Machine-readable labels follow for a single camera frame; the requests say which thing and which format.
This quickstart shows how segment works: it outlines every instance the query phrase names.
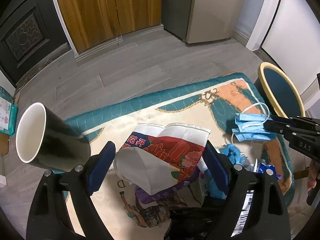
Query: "rug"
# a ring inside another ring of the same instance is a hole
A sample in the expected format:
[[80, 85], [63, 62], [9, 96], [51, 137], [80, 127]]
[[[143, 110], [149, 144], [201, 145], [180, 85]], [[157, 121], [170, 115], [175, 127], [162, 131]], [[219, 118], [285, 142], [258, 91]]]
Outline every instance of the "rug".
[[[116, 150], [119, 150], [139, 123], [168, 125], [181, 122], [209, 128], [210, 142], [216, 149], [221, 149], [230, 143], [231, 129], [236, 128], [235, 113], [256, 102], [264, 100], [253, 83], [243, 73], [233, 73], [143, 95], [69, 118], [66, 122], [88, 138], [93, 155], [98, 154], [107, 141], [113, 141]], [[265, 110], [257, 106], [247, 113], [265, 114]], [[288, 206], [295, 189], [283, 136], [278, 135], [274, 141], [268, 143], [245, 141], [235, 145], [241, 151], [246, 151], [244, 154], [252, 163], [256, 158], [262, 158], [276, 167], [276, 172], [282, 176], [278, 182]], [[134, 190], [135, 186], [117, 177], [111, 166], [100, 190], [92, 196], [92, 202], [111, 235], [120, 240], [151, 237], [163, 239], [169, 226], [166, 209], [170, 207], [170, 203], [143, 206], [137, 202], [134, 194], [124, 196], [121, 188], [125, 187], [132, 187]], [[201, 196], [195, 196], [191, 187], [190, 192], [187, 192], [187, 189], [184, 191], [184, 197], [178, 194], [170, 201], [174, 202], [175, 206], [197, 206]], [[67, 207], [76, 232], [82, 233], [71, 198], [67, 201]], [[145, 227], [139, 224], [141, 214], [145, 217], [148, 215], [152, 226]]]

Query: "white wall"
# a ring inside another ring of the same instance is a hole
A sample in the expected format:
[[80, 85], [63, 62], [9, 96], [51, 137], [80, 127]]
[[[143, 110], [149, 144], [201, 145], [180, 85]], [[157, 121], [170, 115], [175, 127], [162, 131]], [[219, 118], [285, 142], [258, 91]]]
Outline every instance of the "white wall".
[[244, 0], [236, 31], [249, 38], [259, 17], [264, 0]]
[[13, 96], [15, 92], [14, 86], [7, 80], [4, 74], [0, 71], [0, 86], [2, 86], [7, 92]]
[[320, 99], [308, 109], [308, 112], [311, 114], [312, 118], [320, 119]]
[[305, 110], [313, 106], [320, 99], [319, 82], [316, 78], [312, 84], [301, 94], [301, 100]]

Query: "wooden door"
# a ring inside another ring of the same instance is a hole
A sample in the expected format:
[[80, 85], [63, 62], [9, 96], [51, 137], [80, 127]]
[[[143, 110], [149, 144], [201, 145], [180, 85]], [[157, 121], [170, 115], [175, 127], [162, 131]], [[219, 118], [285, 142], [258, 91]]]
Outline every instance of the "wooden door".
[[66, 42], [52, 0], [0, 0], [0, 67], [13, 85]]
[[116, 0], [121, 34], [161, 23], [161, 0]]
[[115, 0], [57, 0], [78, 53], [117, 35]]

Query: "gray floor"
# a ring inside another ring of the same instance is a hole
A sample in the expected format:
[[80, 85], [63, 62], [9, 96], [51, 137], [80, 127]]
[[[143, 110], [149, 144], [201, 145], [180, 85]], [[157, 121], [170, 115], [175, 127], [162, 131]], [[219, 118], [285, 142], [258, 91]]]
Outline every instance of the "gray floor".
[[[190, 46], [164, 30], [128, 35], [118, 48], [80, 66], [70, 51], [44, 68], [21, 90], [17, 121], [37, 101], [66, 119], [230, 72], [243, 72], [254, 81], [261, 62], [233, 38]], [[7, 186], [0, 189], [0, 206], [25, 237], [29, 208], [44, 170], [19, 160], [15, 136], [4, 163]]]

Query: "blue surgical mask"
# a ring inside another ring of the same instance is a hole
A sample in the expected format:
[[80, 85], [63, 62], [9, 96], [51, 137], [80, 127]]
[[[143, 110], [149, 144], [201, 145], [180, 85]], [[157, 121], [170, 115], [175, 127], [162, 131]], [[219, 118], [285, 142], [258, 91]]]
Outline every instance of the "blue surgical mask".
[[[256, 105], [264, 105], [268, 110], [266, 114], [245, 114], [250, 108]], [[235, 123], [238, 126], [232, 129], [231, 143], [233, 144], [233, 135], [236, 136], [239, 142], [242, 141], [272, 141], [276, 138], [276, 133], [268, 132], [264, 129], [263, 124], [270, 118], [269, 108], [265, 103], [255, 103], [247, 107], [241, 113], [236, 114]]]

